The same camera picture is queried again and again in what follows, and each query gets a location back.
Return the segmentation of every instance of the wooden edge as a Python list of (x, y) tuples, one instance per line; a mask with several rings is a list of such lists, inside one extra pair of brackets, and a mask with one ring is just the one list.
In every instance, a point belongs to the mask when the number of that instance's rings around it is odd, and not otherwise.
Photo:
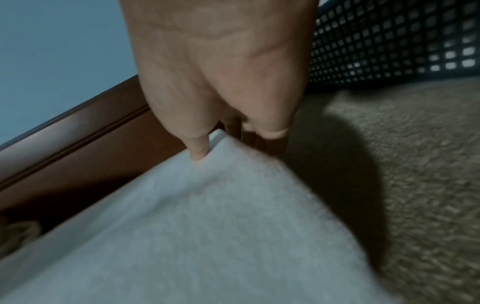
[(147, 112), (137, 76), (0, 146), (0, 191)]

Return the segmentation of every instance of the black plastic basket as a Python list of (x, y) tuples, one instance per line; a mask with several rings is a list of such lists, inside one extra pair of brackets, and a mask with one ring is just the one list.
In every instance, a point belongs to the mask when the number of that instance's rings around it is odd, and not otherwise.
[(330, 0), (308, 92), (480, 75), (480, 0)]

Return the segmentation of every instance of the hand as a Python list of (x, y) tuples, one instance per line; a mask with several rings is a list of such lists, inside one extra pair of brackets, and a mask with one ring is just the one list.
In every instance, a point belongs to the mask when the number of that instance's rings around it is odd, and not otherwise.
[(307, 83), (318, 0), (120, 0), (153, 113), (193, 160), (227, 133), (281, 155)]

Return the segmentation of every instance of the fabric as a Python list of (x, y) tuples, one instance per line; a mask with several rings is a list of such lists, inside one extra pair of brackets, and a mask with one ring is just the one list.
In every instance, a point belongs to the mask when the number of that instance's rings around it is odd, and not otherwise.
[(349, 231), (222, 131), (0, 262), (0, 303), (392, 303)]

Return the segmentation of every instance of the wall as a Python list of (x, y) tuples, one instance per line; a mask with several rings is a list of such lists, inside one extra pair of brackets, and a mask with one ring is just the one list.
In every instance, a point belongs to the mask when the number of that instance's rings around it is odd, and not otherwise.
[(0, 38), (0, 145), (136, 74), (116, 0), (2, 1)]

